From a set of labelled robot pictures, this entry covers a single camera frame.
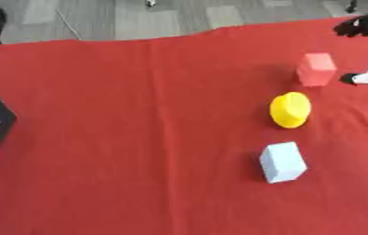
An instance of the table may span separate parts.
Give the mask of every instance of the table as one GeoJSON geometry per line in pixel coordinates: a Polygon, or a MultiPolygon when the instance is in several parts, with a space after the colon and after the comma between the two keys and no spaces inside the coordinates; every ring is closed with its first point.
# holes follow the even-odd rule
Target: table
{"type": "Polygon", "coordinates": [[[18,122],[0,148],[0,234],[368,234],[368,38],[341,19],[188,37],[0,46],[0,98],[18,122]],[[304,88],[305,53],[339,68],[304,88]],[[268,105],[299,91],[300,129],[268,105]],[[294,140],[308,171],[266,184],[258,157],[294,140]]]}

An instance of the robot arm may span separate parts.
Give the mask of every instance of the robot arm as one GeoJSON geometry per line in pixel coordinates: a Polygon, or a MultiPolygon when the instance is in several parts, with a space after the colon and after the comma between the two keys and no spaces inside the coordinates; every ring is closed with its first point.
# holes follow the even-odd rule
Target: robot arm
{"type": "Polygon", "coordinates": [[[368,36],[368,14],[343,21],[334,28],[339,36],[349,38],[357,35],[368,36]]]}

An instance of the cube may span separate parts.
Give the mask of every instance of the cube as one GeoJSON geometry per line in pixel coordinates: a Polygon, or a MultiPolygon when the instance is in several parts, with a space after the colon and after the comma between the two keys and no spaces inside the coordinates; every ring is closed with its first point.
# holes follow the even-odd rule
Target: cube
{"type": "Polygon", "coordinates": [[[295,142],[267,146],[260,161],[266,180],[270,184],[295,180],[307,170],[295,142]]]}
{"type": "Polygon", "coordinates": [[[322,86],[328,84],[336,70],[329,54],[309,53],[304,56],[296,72],[303,86],[322,86]]]}

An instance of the yellow cylinder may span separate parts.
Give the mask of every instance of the yellow cylinder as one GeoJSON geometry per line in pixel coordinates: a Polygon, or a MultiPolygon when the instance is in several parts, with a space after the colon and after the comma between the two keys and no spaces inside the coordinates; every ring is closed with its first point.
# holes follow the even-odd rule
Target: yellow cylinder
{"type": "Polygon", "coordinates": [[[310,111],[309,99],[306,95],[298,92],[277,96],[270,107],[273,121],[286,129],[302,126],[307,121],[310,111]]]}

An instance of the red cube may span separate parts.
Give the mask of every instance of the red cube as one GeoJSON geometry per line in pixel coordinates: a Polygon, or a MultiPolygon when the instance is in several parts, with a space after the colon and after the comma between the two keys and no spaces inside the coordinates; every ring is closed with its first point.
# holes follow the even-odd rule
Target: red cube
{"type": "Polygon", "coordinates": [[[326,85],[336,72],[335,64],[328,53],[306,54],[297,68],[303,86],[326,85]]]}

